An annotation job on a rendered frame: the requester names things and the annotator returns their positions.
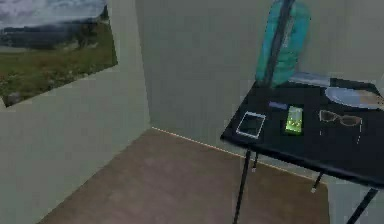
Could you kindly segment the green screen phone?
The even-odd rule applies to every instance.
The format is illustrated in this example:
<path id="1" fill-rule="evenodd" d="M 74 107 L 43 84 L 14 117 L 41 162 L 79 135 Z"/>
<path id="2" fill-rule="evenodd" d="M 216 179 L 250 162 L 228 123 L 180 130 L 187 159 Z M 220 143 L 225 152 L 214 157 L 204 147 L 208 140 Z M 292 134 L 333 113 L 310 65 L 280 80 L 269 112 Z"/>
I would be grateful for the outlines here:
<path id="1" fill-rule="evenodd" d="M 287 122 L 285 131 L 292 134 L 302 133 L 302 117 L 303 109 L 299 107 L 290 106 L 288 109 Z"/>

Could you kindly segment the grey flat book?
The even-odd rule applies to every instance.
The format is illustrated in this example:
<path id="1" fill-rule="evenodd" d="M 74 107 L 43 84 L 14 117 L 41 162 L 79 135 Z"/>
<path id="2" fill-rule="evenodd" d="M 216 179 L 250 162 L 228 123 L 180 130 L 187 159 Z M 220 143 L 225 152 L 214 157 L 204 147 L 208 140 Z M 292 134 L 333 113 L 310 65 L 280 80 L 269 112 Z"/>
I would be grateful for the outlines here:
<path id="1" fill-rule="evenodd" d="M 289 82 L 319 87 L 329 87 L 331 84 L 328 76 L 309 72 L 297 72 L 289 78 Z"/>

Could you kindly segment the black table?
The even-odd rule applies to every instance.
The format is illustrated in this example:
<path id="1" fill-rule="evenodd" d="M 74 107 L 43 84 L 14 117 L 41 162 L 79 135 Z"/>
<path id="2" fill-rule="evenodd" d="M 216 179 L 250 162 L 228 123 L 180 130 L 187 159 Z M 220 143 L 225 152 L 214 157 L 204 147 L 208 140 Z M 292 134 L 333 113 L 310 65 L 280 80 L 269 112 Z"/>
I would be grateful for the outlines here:
<path id="1" fill-rule="evenodd" d="M 288 108 L 272 108 L 270 101 Z M 285 131 L 290 106 L 303 109 L 301 134 Z M 339 121 L 321 122 L 320 110 L 362 118 L 362 132 Z M 236 133 L 246 112 L 266 116 L 258 139 Z M 323 87 L 292 82 L 276 88 L 253 85 L 221 139 L 247 152 L 367 186 L 369 191 L 346 224 L 355 224 L 377 192 L 384 191 L 384 111 L 337 104 L 327 98 Z"/>

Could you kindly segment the brown sunglasses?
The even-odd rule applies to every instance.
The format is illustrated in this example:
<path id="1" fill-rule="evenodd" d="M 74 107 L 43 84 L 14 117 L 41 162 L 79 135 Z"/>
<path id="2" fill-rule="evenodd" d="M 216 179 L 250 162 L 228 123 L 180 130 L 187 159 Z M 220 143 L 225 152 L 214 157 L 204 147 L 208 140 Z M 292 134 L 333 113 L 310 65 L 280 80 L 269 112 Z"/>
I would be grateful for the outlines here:
<path id="1" fill-rule="evenodd" d="M 352 115 L 339 115 L 335 112 L 328 110 L 319 111 L 319 120 L 321 122 L 335 122 L 339 123 L 346 127 L 358 126 L 359 132 L 362 132 L 363 119 L 357 116 Z"/>

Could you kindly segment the grey plate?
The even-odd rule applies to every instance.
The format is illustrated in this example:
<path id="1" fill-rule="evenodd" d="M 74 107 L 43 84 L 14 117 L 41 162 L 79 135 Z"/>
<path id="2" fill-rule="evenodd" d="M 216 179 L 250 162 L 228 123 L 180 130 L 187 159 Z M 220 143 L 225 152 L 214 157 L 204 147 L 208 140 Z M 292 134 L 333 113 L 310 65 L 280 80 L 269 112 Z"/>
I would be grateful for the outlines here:
<path id="1" fill-rule="evenodd" d="M 371 91 L 328 87 L 325 95 L 329 100 L 345 106 L 384 110 L 384 97 Z"/>

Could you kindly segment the teal lamp with black post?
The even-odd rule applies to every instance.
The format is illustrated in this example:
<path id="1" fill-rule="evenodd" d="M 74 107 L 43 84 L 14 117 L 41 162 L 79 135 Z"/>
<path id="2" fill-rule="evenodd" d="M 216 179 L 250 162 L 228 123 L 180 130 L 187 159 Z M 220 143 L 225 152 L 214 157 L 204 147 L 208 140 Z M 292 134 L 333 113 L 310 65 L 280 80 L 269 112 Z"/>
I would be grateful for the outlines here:
<path id="1" fill-rule="evenodd" d="M 278 28 L 284 3 L 285 0 L 274 0 L 269 10 L 255 74 L 255 79 L 260 85 L 265 83 L 275 33 L 283 32 L 283 35 L 273 69 L 271 80 L 273 87 L 287 82 L 296 73 L 299 56 L 308 33 L 311 20 L 310 10 L 301 0 L 294 0 L 285 27 Z"/>

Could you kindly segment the landscape picture on wall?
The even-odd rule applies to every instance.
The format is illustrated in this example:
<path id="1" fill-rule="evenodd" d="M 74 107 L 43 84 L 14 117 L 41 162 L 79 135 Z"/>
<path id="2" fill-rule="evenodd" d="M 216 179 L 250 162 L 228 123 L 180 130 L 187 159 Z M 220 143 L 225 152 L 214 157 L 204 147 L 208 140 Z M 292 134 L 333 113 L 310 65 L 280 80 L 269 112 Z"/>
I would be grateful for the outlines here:
<path id="1" fill-rule="evenodd" d="M 117 64 L 108 0 L 0 0 L 0 106 Z"/>

